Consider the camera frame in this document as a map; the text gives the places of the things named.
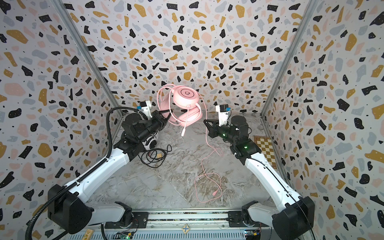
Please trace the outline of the white black headphones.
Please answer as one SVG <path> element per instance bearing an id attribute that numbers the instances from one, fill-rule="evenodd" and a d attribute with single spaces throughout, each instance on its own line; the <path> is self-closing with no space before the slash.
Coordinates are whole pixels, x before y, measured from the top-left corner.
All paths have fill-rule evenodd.
<path id="1" fill-rule="evenodd" d="M 146 150 L 154 149 L 158 143 L 157 140 L 158 140 L 158 134 L 157 133 L 146 138 L 146 140 L 143 141 L 143 145 L 144 145 L 145 149 Z"/>

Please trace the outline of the wooden tile on rail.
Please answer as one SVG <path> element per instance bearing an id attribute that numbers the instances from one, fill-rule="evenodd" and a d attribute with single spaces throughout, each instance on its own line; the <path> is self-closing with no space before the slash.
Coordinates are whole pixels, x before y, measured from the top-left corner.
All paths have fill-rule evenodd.
<path id="1" fill-rule="evenodd" d="M 190 231 L 190 227 L 189 227 L 187 224 L 185 224 L 185 225 L 182 227 L 182 232 L 183 232 L 184 234 L 187 234 L 189 231 Z"/>

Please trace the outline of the wooden chessboard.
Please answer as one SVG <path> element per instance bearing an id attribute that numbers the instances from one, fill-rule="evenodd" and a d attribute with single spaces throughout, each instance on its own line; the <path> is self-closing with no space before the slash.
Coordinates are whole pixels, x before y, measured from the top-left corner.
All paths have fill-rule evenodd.
<path id="1" fill-rule="evenodd" d="M 273 167 L 273 169 L 277 170 L 278 166 L 275 158 L 272 140 L 264 136 L 254 136 L 254 142 L 262 150 L 268 163 Z"/>

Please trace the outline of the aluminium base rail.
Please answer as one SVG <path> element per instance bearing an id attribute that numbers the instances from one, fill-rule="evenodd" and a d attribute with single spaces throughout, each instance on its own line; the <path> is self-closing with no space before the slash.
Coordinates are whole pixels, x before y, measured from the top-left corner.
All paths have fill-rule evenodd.
<path id="1" fill-rule="evenodd" d="M 239 209 L 154 209 L 134 210 L 134 225 L 119 228 L 114 223 L 87 227 L 67 240 L 80 240 L 87 229 L 94 230 L 92 240 L 277 240 L 270 224 L 241 222 Z M 187 224 L 190 231 L 182 232 Z"/>

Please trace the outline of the pink headphones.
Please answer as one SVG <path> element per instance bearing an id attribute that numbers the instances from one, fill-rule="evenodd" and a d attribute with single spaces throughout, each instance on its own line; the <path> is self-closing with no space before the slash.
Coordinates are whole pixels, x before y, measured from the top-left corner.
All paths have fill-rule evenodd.
<path id="1" fill-rule="evenodd" d="M 170 110 L 172 103 L 186 112 L 180 116 L 172 113 L 169 119 L 175 126 L 188 127 L 200 120 L 203 116 L 199 104 L 199 93 L 187 86 L 176 86 L 173 84 L 164 85 L 157 93 L 157 103 L 159 110 Z"/>

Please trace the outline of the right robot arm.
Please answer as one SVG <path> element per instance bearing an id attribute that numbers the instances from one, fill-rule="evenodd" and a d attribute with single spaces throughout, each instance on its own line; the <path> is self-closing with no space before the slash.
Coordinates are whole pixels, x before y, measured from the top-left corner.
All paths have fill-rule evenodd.
<path id="1" fill-rule="evenodd" d="M 254 227 L 264 224 L 275 230 L 282 240 L 295 240 L 313 230 L 315 203 L 310 197 L 301 197 L 269 164 L 262 150 L 249 137 L 249 125 L 243 116 L 233 116 L 229 124 L 218 120 L 204 120 L 208 135 L 230 143 L 234 157 L 250 170 L 271 196 L 275 207 L 252 201 L 241 211 L 230 212 L 231 227 Z"/>

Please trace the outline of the wooden block at rail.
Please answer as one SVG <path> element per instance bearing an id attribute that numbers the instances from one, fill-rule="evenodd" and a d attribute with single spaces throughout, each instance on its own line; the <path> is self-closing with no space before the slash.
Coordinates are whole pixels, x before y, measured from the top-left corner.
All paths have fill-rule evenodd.
<path id="1" fill-rule="evenodd" d="M 87 229 L 86 232 L 85 232 L 85 234 L 84 234 L 83 237 L 82 237 L 82 240 L 91 240 L 93 234 L 94 234 L 94 230 L 92 230 L 92 229 Z"/>

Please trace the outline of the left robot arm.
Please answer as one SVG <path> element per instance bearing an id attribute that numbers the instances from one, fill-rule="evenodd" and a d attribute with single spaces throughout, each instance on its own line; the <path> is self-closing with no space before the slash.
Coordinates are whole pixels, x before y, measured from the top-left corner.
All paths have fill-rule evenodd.
<path id="1" fill-rule="evenodd" d="M 132 208 L 122 202 L 101 207 L 86 205 L 109 177 L 146 150 L 144 142 L 166 126 L 172 113 L 171 110 L 153 111 L 148 119 L 139 110 L 132 111 L 122 122 L 124 133 L 121 139 L 114 143 L 109 138 L 109 149 L 102 160 L 65 186 L 55 185 L 49 190 L 48 217 L 68 234 L 108 222 L 121 228 L 134 224 Z"/>

